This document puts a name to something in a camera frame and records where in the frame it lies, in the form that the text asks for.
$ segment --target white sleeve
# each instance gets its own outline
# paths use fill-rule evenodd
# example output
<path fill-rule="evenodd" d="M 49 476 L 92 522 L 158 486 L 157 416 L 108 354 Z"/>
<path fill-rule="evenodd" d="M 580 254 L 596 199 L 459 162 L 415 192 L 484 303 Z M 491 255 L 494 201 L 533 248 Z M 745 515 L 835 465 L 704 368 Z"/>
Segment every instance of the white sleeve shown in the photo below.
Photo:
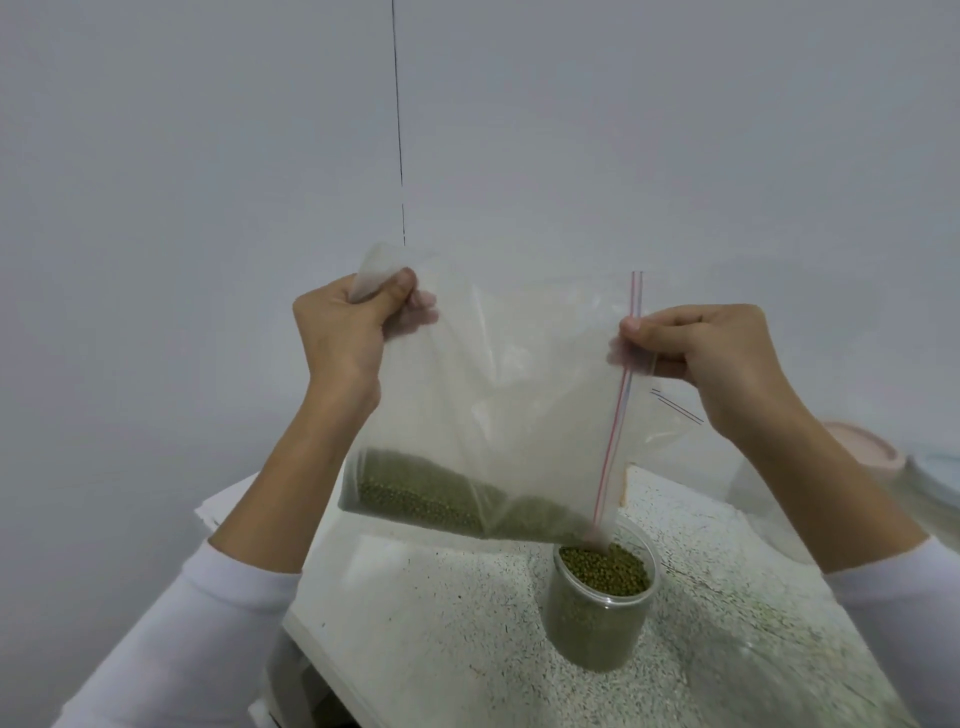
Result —
<path fill-rule="evenodd" d="M 930 538 L 824 578 L 913 717 L 960 726 L 960 554 Z"/>
<path fill-rule="evenodd" d="M 55 728 L 239 724 L 299 581 L 204 542 L 67 702 Z"/>

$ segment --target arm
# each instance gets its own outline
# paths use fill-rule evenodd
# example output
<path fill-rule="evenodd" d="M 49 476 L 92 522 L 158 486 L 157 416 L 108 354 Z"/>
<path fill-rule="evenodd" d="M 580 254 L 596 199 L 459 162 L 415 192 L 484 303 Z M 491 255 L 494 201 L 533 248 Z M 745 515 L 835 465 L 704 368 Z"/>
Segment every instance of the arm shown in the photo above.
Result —
<path fill-rule="evenodd" d="M 887 677 L 923 725 L 960 725 L 960 556 L 928 539 L 807 411 L 763 312 L 679 306 L 625 319 L 657 373 L 700 392 L 750 460 Z"/>
<path fill-rule="evenodd" d="M 59 728 L 232 726 L 254 700 L 337 473 L 379 402 L 385 324 L 405 302 L 432 304 L 411 296 L 409 271 L 365 303 L 347 303 L 350 284 L 295 302 L 310 369 L 297 416 L 209 543 L 66 704 Z"/>

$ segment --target blue lid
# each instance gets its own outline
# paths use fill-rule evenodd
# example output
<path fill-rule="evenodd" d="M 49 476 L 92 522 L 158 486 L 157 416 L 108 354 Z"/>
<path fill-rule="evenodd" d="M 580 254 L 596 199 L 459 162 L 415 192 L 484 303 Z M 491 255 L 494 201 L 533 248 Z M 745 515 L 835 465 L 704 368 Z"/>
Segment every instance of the blue lid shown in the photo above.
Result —
<path fill-rule="evenodd" d="M 960 455 L 914 455 L 913 463 L 923 476 L 920 487 L 929 496 L 960 508 Z"/>

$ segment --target wall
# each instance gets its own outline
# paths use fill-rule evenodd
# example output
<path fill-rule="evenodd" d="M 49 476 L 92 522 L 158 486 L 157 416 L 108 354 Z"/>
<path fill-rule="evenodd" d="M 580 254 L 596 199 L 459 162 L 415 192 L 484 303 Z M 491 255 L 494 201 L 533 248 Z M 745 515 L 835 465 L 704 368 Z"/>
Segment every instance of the wall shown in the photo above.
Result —
<path fill-rule="evenodd" d="M 48 725 L 256 470 L 290 303 L 400 240 L 389 2 L 4 2 L 0 715 Z"/>
<path fill-rule="evenodd" d="M 405 0 L 407 241 L 761 303 L 816 412 L 957 448 L 958 30 L 927 1 Z M 720 490 L 737 460 L 668 455 Z"/>

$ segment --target white table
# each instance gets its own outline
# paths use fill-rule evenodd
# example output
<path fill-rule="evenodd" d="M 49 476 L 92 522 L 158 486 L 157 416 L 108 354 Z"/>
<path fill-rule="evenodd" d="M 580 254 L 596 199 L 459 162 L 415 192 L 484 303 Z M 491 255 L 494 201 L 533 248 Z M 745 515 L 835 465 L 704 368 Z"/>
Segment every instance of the white table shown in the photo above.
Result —
<path fill-rule="evenodd" d="M 250 482 L 198 515 L 212 527 Z M 631 470 L 626 510 L 668 578 L 634 659 L 605 675 L 544 637 L 549 546 L 346 514 L 338 496 L 339 483 L 284 627 L 365 728 L 707 725 L 685 668 L 724 634 L 805 686 L 824 726 L 913 724 L 816 568 L 776 553 L 729 505 L 652 473 Z"/>

